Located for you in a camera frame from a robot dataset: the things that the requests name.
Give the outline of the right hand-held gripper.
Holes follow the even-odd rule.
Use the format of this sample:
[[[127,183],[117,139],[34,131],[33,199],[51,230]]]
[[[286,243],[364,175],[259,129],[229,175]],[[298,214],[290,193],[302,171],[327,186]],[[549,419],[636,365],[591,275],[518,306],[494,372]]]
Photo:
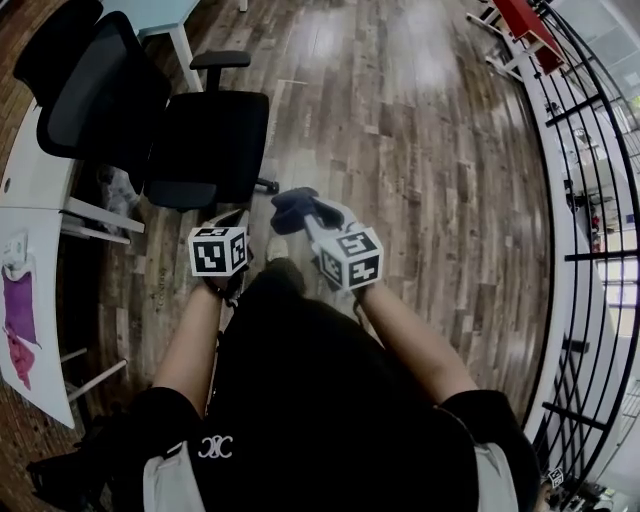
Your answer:
[[[339,289],[352,291],[382,277],[384,249],[375,231],[358,225],[347,206],[332,200],[312,198],[312,211],[303,218],[310,246],[316,249],[321,273]],[[330,233],[346,232],[330,237]]]

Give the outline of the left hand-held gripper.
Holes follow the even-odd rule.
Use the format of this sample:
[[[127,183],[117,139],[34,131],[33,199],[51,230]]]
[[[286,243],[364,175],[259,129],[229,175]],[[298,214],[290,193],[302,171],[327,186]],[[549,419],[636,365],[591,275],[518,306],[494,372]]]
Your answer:
[[[248,210],[231,210],[203,222],[188,237],[192,275],[228,305],[239,294],[249,266],[248,224]]]

